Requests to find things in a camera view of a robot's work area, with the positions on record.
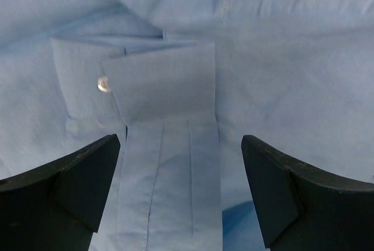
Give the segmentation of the light blue long sleeve shirt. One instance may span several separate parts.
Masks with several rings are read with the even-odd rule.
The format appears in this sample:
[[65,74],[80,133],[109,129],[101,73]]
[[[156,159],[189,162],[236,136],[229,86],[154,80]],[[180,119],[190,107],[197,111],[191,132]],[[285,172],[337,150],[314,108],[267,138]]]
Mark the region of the light blue long sleeve shirt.
[[373,183],[373,0],[1,0],[1,178],[110,134],[90,250],[264,250],[243,136]]

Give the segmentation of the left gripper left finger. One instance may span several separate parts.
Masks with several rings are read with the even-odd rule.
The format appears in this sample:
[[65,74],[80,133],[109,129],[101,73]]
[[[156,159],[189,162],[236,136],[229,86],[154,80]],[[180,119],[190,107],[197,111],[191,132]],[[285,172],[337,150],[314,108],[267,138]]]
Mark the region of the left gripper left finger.
[[67,156],[1,180],[1,250],[88,250],[120,152],[107,135]]

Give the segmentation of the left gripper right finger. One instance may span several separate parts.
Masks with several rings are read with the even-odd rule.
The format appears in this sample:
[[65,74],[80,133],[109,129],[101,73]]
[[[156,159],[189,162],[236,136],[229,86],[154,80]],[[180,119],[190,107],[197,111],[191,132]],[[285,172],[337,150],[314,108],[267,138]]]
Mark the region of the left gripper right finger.
[[319,169],[252,135],[241,149],[266,248],[373,249],[372,183]]

